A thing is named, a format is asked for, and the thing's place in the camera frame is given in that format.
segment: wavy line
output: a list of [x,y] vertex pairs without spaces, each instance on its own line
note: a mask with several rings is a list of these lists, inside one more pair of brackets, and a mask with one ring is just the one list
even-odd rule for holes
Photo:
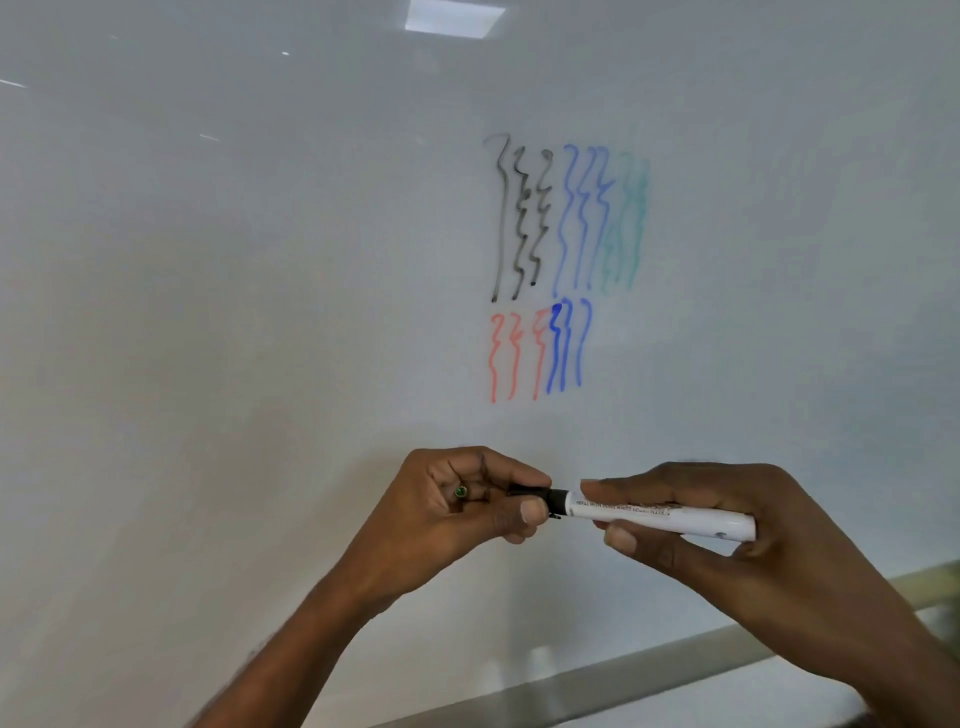
[[570,354],[570,337],[573,335],[573,329],[570,328],[570,320],[573,318],[573,301],[564,296],[560,299],[560,303],[566,303],[566,323],[564,323],[564,330],[566,331],[566,339],[564,339],[564,364],[563,368],[560,371],[560,391],[563,392],[566,390],[566,357]]
[[496,158],[496,168],[500,170],[500,178],[503,180],[503,203],[500,205],[500,233],[498,240],[499,246],[497,247],[496,285],[493,287],[493,303],[496,303],[496,299],[500,295],[500,279],[503,278],[503,249],[506,245],[503,239],[503,226],[507,221],[507,197],[510,193],[510,178],[507,176],[507,170],[503,168],[503,156],[507,154],[507,147],[510,146],[510,135],[506,132],[493,133],[483,140],[484,146],[486,146],[488,141],[498,136],[506,136],[507,143],[503,145],[503,149],[500,150],[500,156]]
[[512,297],[513,301],[516,301],[516,297],[520,295],[520,286],[523,285],[523,277],[526,275],[520,267],[520,256],[523,255],[523,248],[527,244],[527,233],[523,231],[523,220],[527,216],[527,208],[523,204],[530,199],[532,190],[527,186],[527,180],[530,179],[530,175],[526,172],[520,172],[517,167],[520,164],[520,158],[523,157],[523,153],[527,151],[526,147],[520,147],[514,152],[514,171],[520,175],[520,192],[516,196],[516,211],[519,213],[516,217],[516,236],[520,238],[520,244],[516,246],[516,255],[514,255],[514,272],[520,274],[519,280],[516,282],[516,291]]
[[550,378],[546,380],[546,393],[550,394],[553,389],[553,377],[557,374],[557,365],[560,364],[560,330],[557,328],[557,318],[560,312],[564,310],[562,303],[554,303],[550,306],[553,315],[550,317],[550,330],[553,331],[553,367],[550,368]]
[[560,276],[564,272],[564,263],[566,263],[566,238],[564,237],[564,223],[566,222],[566,216],[569,214],[570,210],[573,208],[573,190],[570,189],[570,174],[573,172],[573,168],[577,165],[577,158],[580,156],[580,148],[576,144],[565,144],[564,151],[568,152],[573,151],[573,159],[570,160],[570,166],[566,168],[566,176],[564,177],[564,190],[566,190],[567,203],[566,208],[564,209],[564,214],[560,216],[560,225],[557,227],[557,237],[560,239],[560,244],[563,246],[564,251],[560,255],[560,265],[557,268],[557,276],[553,279],[553,297],[557,298],[557,283],[560,282]]
[[621,176],[620,186],[623,188],[623,204],[620,206],[620,210],[616,217],[616,222],[611,226],[611,234],[608,236],[610,243],[604,246],[604,259],[603,259],[603,286],[601,290],[603,294],[607,295],[607,283],[610,281],[611,276],[613,275],[613,270],[608,265],[610,263],[610,258],[613,255],[613,247],[616,246],[616,279],[614,282],[620,282],[620,271],[623,267],[623,221],[627,216],[627,212],[633,206],[634,190],[635,188],[631,185],[631,177],[634,174],[634,155],[631,152],[621,152],[617,155],[617,158],[622,159],[626,162],[624,165],[624,174]]
[[516,321],[514,321],[514,329],[510,332],[510,343],[514,345],[514,378],[513,382],[510,385],[510,396],[507,400],[512,400],[516,395],[516,372],[520,368],[520,339],[523,338],[523,331],[520,330],[520,314],[511,312],[510,314]]
[[597,263],[597,254],[600,252],[600,246],[604,240],[604,232],[607,229],[607,220],[610,219],[610,203],[603,199],[607,191],[616,184],[616,180],[609,182],[603,181],[603,176],[607,173],[607,163],[610,161],[610,150],[607,147],[597,147],[597,153],[603,155],[603,164],[600,166],[600,172],[597,174],[597,204],[603,208],[603,219],[600,221],[600,231],[597,233],[597,244],[593,248],[593,257],[590,259],[590,272],[587,275],[587,291],[593,288],[593,267]]
[[500,330],[503,328],[503,314],[494,313],[490,317],[490,322],[496,324],[496,328],[493,330],[493,349],[490,352],[490,358],[487,360],[487,365],[490,367],[490,371],[493,372],[493,394],[490,397],[490,401],[493,404],[496,404],[496,367],[493,365],[493,358],[496,357],[496,352],[500,348],[500,340],[497,336],[500,335]]
[[537,379],[534,381],[534,401],[537,401],[537,394],[540,391],[540,371],[543,369],[543,355],[546,353],[546,344],[543,343],[543,332],[546,330],[546,324],[543,324],[540,328],[537,328],[537,324],[540,322],[543,314],[550,313],[549,308],[542,308],[537,311],[537,315],[534,318],[533,332],[534,338],[537,341],[537,346],[540,347],[540,356],[537,359]]
[[587,246],[587,234],[590,229],[587,218],[584,217],[584,210],[587,209],[587,203],[590,201],[590,193],[584,191],[584,182],[587,181],[590,170],[593,169],[593,163],[597,160],[597,148],[587,147],[587,154],[590,155],[590,162],[587,165],[587,169],[584,171],[584,176],[580,179],[580,183],[577,185],[577,194],[580,195],[580,209],[577,211],[577,217],[580,218],[582,230],[580,233],[580,252],[577,254],[577,270],[573,274],[574,290],[576,290],[577,286],[580,285],[580,265],[584,261],[584,248]]
[[650,183],[650,160],[643,161],[640,179],[636,183],[636,240],[634,241],[634,267],[630,272],[627,290],[634,290],[636,271],[640,267],[640,243],[643,240],[643,226],[647,219],[647,185]]
[[543,180],[546,179],[546,173],[549,172],[550,167],[553,166],[553,152],[549,149],[544,149],[540,153],[546,160],[546,167],[543,169],[543,174],[540,175],[540,179],[537,180],[537,194],[540,195],[540,199],[537,200],[537,212],[540,214],[540,234],[530,249],[530,262],[537,264],[537,267],[534,269],[534,276],[530,279],[530,285],[537,285],[537,276],[540,275],[540,259],[537,257],[537,246],[550,230],[546,225],[546,213],[549,212],[550,207],[552,207],[551,205],[544,206],[543,203],[546,202],[546,197],[550,194],[550,190],[553,189],[553,185],[551,184],[549,187],[544,187]]
[[577,386],[584,386],[583,377],[583,359],[584,342],[587,341],[587,332],[590,331],[590,324],[593,323],[593,306],[587,299],[580,299],[580,304],[587,309],[587,322],[584,324],[584,332],[580,334],[580,346],[577,347]]

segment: right hand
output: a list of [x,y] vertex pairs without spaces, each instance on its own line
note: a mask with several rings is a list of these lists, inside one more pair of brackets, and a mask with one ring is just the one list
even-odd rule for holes
[[798,667],[868,697],[940,652],[910,605],[780,468],[664,463],[633,477],[585,480],[581,489],[599,503],[752,514],[757,540],[729,557],[630,522],[597,525],[608,546],[684,583]]

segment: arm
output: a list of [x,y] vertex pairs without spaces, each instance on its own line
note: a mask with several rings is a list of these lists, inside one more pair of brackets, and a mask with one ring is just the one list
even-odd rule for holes
[[629,522],[604,541],[698,592],[794,665],[860,692],[884,726],[960,720],[960,666],[853,542],[772,465],[665,463],[584,481],[601,503],[678,502],[752,514],[757,540],[729,557]]
[[[343,557],[193,728],[296,728],[357,632],[496,536],[521,544],[547,519],[538,497],[506,497],[511,482],[550,478],[486,448],[415,450]],[[457,497],[458,487],[467,489]]]

